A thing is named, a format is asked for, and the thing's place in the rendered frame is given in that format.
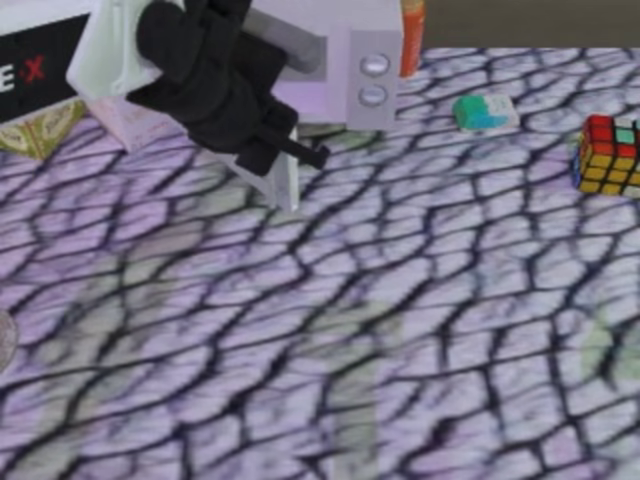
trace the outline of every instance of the black label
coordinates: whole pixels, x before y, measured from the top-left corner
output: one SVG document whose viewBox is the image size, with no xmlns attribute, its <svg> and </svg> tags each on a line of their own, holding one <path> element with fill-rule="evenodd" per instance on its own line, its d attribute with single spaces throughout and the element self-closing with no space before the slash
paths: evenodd
<svg viewBox="0 0 640 480">
<path fill-rule="evenodd" d="M 0 124 L 77 95 L 66 75 L 88 19 L 82 15 L 0 37 Z"/>
</svg>

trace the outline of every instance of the cardboard box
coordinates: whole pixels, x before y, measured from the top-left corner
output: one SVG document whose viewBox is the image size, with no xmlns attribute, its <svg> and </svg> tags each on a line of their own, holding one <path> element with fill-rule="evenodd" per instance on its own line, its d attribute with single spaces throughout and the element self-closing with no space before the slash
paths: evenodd
<svg viewBox="0 0 640 480">
<path fill-rule="evenodd" d="M 85 112 L 84 102 L 74 100 L 0 128 L 0 149 L 45 160 Z"/>
<path fill-rule="evenodd" d="M 164 115 L 127 102 L 124 97 L 87 100 L 87 108 L 132 153 L 184 128 Z"/>
</svg>

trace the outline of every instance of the colorful cube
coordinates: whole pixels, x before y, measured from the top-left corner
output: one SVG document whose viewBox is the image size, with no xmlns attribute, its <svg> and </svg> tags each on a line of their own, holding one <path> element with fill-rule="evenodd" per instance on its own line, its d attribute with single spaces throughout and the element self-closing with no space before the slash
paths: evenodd
<svg viewBox="0 0 640 480">
<path fill-rule="evenodd" d="M 453 114 L 462 130 L 516 127 L 520 117 L 507 95 L 465 95 L 453 105 Z"/>
<path fill-rule="evenodd" d="M 80 100 L 53 107 L 22 122 L 0 128 L 0 150 L 45 160 L 85 114 Z"/>
<path fill-rule="evenodd" d="M 584 193 L 640 198 L 640 124 L 608 115 L 585 122 L 573 159 L 573 184 Z"/>
</svg>

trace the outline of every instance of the rubik's cube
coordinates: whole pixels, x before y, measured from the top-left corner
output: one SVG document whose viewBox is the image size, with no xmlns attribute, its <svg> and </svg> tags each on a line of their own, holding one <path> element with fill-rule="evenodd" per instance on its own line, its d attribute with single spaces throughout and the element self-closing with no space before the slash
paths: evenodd
<svg viewBox="0 0 640 480">
<path fill-rule="evenodd" d="M 573 160 L 573 183 L 585 193 L 640 198 L 640 123 L 591 115 Z"/>
</svg>

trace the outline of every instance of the table surface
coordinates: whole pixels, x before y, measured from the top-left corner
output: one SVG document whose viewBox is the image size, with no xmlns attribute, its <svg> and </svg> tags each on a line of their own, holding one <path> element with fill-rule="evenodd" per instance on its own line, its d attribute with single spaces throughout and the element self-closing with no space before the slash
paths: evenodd
<svg viewBox="0 0 640 480">
<path fill-rule="evenodd" d="M 427 51 L 397 131 L 307 129 L 336 154 L 295 215 L 181 137 L 126 156 L 87 119 L 44 164 L 4 154 L 0 477 L 637 478 L 640 211 L 568 173 L 636 71 Z M 471 92 L 522 128 L 458 132 Z"/>
</svg>

